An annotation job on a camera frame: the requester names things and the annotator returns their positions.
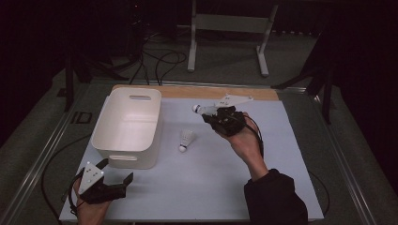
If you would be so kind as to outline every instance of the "dark background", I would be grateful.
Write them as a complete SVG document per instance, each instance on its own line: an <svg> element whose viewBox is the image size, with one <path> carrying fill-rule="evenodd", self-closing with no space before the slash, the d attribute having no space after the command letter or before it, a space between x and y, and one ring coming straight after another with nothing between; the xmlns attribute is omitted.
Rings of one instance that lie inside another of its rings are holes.
<svg viewBox="0 0 398 225"><path fill-rule="evenodd" d="M214 2L198 1L198 11L215 10ZM223 8L219 13L245 16L262 16L269 7L263 1L245 1L243 6L238 0L217 3ZM129 32L137 35L151 29L175 37L177 24L190 23L191 1L186 0L1 1L0 144L65 67L67 43L95 60L109 62L110 56L137 51L136 43L126 50ZM334 50L333 83L341 88L346 105L397 191L395 1L282 1L273 29L279 35L295 32L315 38L325 30L307 66L329 62L329 51ZM137 36L134 41L142 40Z"/></svg>

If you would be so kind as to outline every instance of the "hand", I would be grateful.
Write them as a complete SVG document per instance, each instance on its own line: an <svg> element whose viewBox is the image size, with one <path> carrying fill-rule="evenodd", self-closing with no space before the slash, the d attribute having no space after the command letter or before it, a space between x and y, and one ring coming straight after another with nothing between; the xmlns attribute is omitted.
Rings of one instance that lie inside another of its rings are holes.
<svg viewBox="0 0 398 225"><path fill-rule="evenodd" d="M74 185L73 189L77 196L77 215L79 225L100 225L105 218L106 212L111 205L112 201L103 202L99 204L89 204L84 202L80 195L78 194L79 186L82 179L78 179Z"/></svg>
<svg viewBox="0 0 398 225"><path fill-rule="evenodd" d="M246 112L244 112L243 115L245 116L246 124L253 128L254 131L258 132L258 127L248 118L249 115ZM235 153L246 163L253 181L268 173L266 163L261 157L257 138L251 130L245 127L234 136L221 136L231 143L231 147L234 149Z"/></svg>

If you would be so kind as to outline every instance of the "black sleeve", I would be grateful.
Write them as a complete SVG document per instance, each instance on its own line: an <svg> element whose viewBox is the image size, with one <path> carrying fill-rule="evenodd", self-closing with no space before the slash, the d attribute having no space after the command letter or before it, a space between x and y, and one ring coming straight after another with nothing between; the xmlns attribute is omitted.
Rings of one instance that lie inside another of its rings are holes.
<svg viewBox="0 0 398 225"><path fill-rule="evenodd" d="M307 207L296 194L291 177L272 169L255 182L250 180L244 190L252 224L308 223Z"/></svg>

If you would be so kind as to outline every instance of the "white plastic bin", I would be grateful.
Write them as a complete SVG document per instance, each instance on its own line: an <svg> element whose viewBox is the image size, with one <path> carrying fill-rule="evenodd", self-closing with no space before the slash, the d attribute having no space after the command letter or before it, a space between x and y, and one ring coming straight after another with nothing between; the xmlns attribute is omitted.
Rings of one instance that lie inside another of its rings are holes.
<svg viewBox="0 0 398 225"><path fill-rule="evenodd" d="M161 142L161 92L119 87L111 92L94 128L91 143L109 165L149 169Z"/></svg>

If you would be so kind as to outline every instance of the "white tabletop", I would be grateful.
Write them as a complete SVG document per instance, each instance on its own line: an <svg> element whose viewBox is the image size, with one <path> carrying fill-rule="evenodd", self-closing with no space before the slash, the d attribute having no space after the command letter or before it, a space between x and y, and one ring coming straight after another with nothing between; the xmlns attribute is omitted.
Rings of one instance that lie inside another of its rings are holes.
<svg viewBox="0 0 398 225"><path fill-rule="evenodd" d="M191 111L192 105L212 105L214 99L163 98L161 149L156 165L148 170L105 167L105 183L120 184L131 172L134 180L127 197L114 201L106 219L119 221L247 221L243 186L250 179L246 165L229 143ZM293 129L281 101L251 101L237 105L258 124L265 144L268 167L295 179L296 192L306 203L309 220L323 218ZM181 129L196 133L196 140L181 153ZM81 166L102 160L89 144ZM69 203L61 220L76 221Z"/></svg>

